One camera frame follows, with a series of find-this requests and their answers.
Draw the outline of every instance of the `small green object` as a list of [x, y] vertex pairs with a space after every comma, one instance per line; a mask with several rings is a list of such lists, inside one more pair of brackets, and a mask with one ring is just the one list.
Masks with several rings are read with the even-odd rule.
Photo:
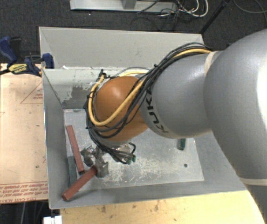
[[184, 150], [186, 146], [186, 139], [180, 139], [177, 144], [179, 150]]

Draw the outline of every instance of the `blue clamp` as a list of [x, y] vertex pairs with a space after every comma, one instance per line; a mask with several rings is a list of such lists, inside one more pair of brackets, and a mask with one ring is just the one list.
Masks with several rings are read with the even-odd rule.
[[[17, 63], [17, 57], [14, 54], [12, 48], [10, 47], [10, 37], [5, 36], [0, 39], [0, 53], [8, 58], [9, 63], [7, 65], [8, 72], [12, 72], [13, 74], [19, 75], [19, 74], [30, 74], [34, 76], [41, 76], [41, 69], [35, 66], [34, 63], [32, 63], [30, 58], [26, 58], [23, 63]], [[48, 69], [55, 68], [54, 60], [52, 56], [49, 53], [43, 54], [42, 59], [46, 67]]]

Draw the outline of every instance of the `cable bundle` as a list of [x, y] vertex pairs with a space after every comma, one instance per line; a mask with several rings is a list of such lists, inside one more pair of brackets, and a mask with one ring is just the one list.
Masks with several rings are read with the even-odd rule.
[[[116, 161], [120, 161], [122, 163], [127, 163], [123, 162], [122, 158], [128, 158], [128, 159], [133, 159], [134, 154], [133, 152], [135, 151], [135, 145], [130, 143], [131, 145], [134, 146], [134, 149], [131, 153], [127, 152], [122, 152], [119, 150], [116, 150], [114, 148], [110, 148], [105, 146], [104, 144], [101, 143], [99, 138], [102, 139], [109, 139], [114, 136], [116, 136], [120, 131], [127, 125], [129, 124], [133, 118], [135, 117], [137, 111], [141, 107], [142, 103], [145, 100], [145, 94], [146, 92], [150, 92], [152, 89], [152, 86], [154, 85], [155, 81], [159, 77], [159, 75], [171, 64], [173, 64], [175, 61], [182, 59], [187, 56], [192, 56], [192, 55], [198, 55], [198, 54], [203, 54], [203, 53], [210, 53], [211, 51], [203, 44], [193, 42], [193, 43], [188, 43], [186, 45], [183, 45], [179, 48], [174, 49], [171, 51], [167, 56], [158, 64], [154, 65], [154, 67], [147, 72], [142, 73], [141, 77], [135, 82], [133, 85], [131, 91], [127, 95], [127, 98], [123, 101], [123, 103], [117, 108], [117, 110], [105, 121], [99, 122], [96, 120], [96, 117], [93, 113], [93, 98], [96, 93], [96, 89], [99, 86], [99, 84], [105, 79], [113, 79], [116, 78], [117, 76], [121, 76], [120, 73], [116, 74], [113, 77], [106, 77], [105, 74], [103, 74], [103, 71], [100, 73], [99, 78], [97, 79], [96, 84], [91, 88], [91, 92], [88, 95], [88, 99], [84, 105], [84, 109], [86, 111], [86, 124], [87, 124], [87, 129], [89, 131], [89, 135], [91, 139], [96, 143], [96, 145], [103, 150], [104, 152], [109, 153]], [[106, 125], [111, 122], [121, 111], [121, 109], [129, 103], [128, 110], [126, 114], [113, 126], [107, 127]], [[133, 117], [129, 120], [129, 115], [132, 113], [134, 108], [138, 105], [137, 110], [135, 111]], [[114, 130], [113, 133], [110, 135], [104, 135], [106, 132]]]

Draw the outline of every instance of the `white object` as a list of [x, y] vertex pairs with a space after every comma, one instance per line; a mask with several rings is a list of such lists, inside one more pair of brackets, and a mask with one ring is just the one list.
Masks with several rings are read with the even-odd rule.
[[62, 224], [62, 216], [44, 217], [43, 224]]

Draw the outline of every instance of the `cardboard sheet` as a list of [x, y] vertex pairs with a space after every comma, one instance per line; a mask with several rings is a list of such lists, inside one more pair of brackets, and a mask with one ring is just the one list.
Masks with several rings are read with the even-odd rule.
[[0, 204], [47, 198], [42, 79], [7, 73], [0, 76]]

